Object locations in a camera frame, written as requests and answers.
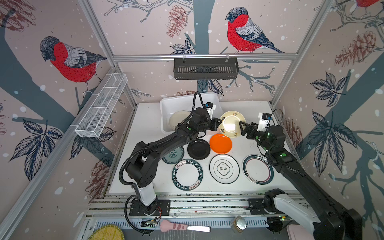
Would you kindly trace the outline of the small cream patterned plate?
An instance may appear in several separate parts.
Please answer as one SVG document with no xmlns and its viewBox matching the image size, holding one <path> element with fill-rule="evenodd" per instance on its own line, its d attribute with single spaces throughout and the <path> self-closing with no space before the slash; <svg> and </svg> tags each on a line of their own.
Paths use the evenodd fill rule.
<svg viewBox="0 0 384 240">
<path fill-rule="evenodd" d="M 237 138 L 241 136 L 240 122 L 246 122 L 245 117 L 237 111 L 225 112 L 220 119 L 222 123 L 219 126 L 220 133 L 228 138 Z"/>
</svg>

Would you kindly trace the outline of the orange plate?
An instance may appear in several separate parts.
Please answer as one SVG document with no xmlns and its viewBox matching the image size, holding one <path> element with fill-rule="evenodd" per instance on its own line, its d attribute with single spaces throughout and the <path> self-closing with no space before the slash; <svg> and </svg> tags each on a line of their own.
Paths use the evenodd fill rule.
<svg viewBox="0 0 384 240">
<path fill-rule="evenodd" d="M 231 139 L 223 134 L 216 134 L 212 136 L 209 144 L 211 150 L 217 154 L 227 154 L 233 147 Z"/>
</svg>

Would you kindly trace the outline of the large cream bear plate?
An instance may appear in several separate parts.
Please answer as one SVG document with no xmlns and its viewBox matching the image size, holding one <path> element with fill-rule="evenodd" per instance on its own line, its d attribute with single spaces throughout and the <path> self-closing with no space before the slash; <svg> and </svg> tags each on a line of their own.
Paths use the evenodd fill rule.
<svg viewBox="0 0 384 240">
<path fill-rule="evenodd" d="M 189 111 L 178 111 L 175 112 L 169 119 L 169 126 L 172 131 L 175 130 L 175 127 L 184 121 L 190 115 Z"/>
</svg>

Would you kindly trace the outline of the green red rim plate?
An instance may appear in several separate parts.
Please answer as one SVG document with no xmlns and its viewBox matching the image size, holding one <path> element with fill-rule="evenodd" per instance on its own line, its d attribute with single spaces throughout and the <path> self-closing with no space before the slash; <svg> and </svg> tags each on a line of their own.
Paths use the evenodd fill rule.
<svg viewBox="0 0 384 240">
<path fill-rule="evenodd" d="M 243 161 L 243 172 L 246 178 L 254 184 L 267 185 L 274 178 L 274 169 L 260 155 L 249 155 Z"/>
</svg>

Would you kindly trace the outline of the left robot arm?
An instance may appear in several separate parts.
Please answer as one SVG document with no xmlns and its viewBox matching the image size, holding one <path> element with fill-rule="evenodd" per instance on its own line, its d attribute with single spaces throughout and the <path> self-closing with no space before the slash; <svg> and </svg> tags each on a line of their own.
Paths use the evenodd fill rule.
<svg viewBox="0 0 384 240">
<path fill-rule="evenodd" d="M 201 93 L 196 92 L 190 114 L 172 134 L 149 144 L 136 144 L 119 170 L 119 181 L 135 190 L 133 203 L 139 204 L 139 213 L 151 215 L 160 209 L 153 187 L 159 161 L 174 149 L 198 139 L 200 133 L 218 130 L 222 120 L 213 117 L 215 109 L 215 104 L 204 103 Z"/>
</svg>

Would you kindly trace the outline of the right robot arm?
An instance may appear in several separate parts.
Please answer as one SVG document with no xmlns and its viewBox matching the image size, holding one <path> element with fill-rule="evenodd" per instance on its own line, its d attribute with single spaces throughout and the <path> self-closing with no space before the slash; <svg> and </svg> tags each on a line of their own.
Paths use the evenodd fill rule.
<svg viewBox="0 0 384 240">
<path fill-rule="evenodd" d="M 258 131 L 258 124 L 239 123 L 241 134 L 257 142 L 265 150 L 265 158 L 285 177 L 308 202 L 310 209 L 293 201 L 284 191 L 273 189 L 264 194 L 264 210 L 269 214 L 282 212 L 304 227 L 316 240 L 361 240 L 363 221 L 354 209 L 346 209 L 326 193 L 285 149 L 286 136 L 282 126 Z"/>
</svg>

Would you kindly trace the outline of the white plastic bin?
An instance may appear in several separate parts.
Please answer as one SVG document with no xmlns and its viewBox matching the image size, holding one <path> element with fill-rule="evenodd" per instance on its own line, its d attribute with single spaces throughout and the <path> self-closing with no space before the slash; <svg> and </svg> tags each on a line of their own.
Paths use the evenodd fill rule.
<svg viewBox="0 0 384 240">
<path fill-rule="evenodd" d="M 218 96 L 215 93 L 201 94 L 203 103 L 213 103 L 216 108 L 213 111 L 213 117 L 219 118 L 223 113 Z M 169 134 L 175 130 L 177 123 L 185 119 L 191 112 L 193 106 L 193 95 L 165 98 L 160 101 L 160 110 L 162 114 L 161 131 Z"/>
</svg>

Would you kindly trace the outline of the white plate black emblem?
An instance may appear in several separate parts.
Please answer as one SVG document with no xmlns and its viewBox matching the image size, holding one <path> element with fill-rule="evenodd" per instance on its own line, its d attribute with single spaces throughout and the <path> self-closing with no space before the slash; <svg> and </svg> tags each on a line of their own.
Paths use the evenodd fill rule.
<svg viewBox="0 0 384 240">
<path fill-rule="evenodd" d="M 220 184 L 234 183 L 240 175 L 238 162 L 229 155 L 216 155 L 210 161 L 210 174 Z"/>
</svg>

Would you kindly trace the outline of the teal patterned small plate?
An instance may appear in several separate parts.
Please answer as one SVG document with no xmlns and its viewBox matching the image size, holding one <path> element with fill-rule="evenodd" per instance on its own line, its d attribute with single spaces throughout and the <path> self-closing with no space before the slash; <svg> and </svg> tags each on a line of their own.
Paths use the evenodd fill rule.
<svg viewBox="0 0 384 240">
<path fill-rule="evenodd" d="M 167 155 L 165 155 L 162 160 L 164 163 L 169 165 L 175 165 L 179 163 L 185 155 L 185 150 L 183 147 L 178 147 L 174 149 L 173 151 L 169 152 Z"/>
</svg>

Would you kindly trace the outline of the black hanging shelf basket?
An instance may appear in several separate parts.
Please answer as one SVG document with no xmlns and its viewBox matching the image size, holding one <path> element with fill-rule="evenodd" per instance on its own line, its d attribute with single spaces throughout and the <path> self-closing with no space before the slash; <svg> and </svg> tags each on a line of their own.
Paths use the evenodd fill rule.
<svg viewBox="0 0 384 240">
<path fill-rule="evenodd" d="M 237 58 L 174 59 L 176 80 L 231 80 L 238 73 Z"/>
</svg>

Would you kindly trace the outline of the green rim lettered plate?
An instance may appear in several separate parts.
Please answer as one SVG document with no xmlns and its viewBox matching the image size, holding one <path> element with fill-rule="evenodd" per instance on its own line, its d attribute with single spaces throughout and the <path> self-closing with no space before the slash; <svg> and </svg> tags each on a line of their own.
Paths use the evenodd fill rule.
<svg viewBox="0 0 384 240">
<path fill-rule="evenodd" d="M 172 181 L 182 191 L 192 191 L 203 181 L 202 166 L 195 160 L 184 159 L 177 163 L 172 171 Z"/>
</svg>

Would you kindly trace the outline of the pink tray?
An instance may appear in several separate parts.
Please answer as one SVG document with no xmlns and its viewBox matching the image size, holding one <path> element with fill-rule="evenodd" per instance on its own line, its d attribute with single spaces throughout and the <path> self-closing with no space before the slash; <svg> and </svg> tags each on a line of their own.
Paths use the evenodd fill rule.
<svg viewBox="0 0 384 240">
<path fill-rule="evenodd" d="M 313 235 L 301 225 L 288 225 L 287 232 L 289 240 L 314 240 Z"/>
</svg>

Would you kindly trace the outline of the yellow woven mat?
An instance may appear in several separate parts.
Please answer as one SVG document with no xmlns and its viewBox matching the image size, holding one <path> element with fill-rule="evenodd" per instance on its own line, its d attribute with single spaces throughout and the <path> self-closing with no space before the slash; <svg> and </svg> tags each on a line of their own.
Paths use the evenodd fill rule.
<svg viewBox="0 0 384 240">
<path fill-rule="evenodd" d="M 125 240 L 125 237 L 118 226 L 106 225 L 92 233 L 88 240 Z"/>
</svg>

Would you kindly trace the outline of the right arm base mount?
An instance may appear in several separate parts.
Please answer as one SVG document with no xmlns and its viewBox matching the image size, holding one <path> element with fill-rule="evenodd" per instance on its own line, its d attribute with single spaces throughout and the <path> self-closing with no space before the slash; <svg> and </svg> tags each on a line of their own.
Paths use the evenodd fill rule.
<svg viewBox="0 0 384 240">
<path fill-rule="evenodd" d="M 269 215 L 269 213 L 265 210 L 263 199 L 248 199 L 248 203 L 248 210 L 251 215 Z"/>
</svg>

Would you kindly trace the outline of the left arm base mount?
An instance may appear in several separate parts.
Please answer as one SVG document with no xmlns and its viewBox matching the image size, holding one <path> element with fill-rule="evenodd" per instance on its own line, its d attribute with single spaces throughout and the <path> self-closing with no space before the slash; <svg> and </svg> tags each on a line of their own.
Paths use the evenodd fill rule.
<svg viewBox="0 0 384 240">
<path fill-rule="evenodd" d="M 171 201 L 170 200 L 155 200 L 149 206 L 145 206 L 140 200 L 134 199 L 129 204 L 130 217 L 163 217 L 169 216 Z"/>
</svg>

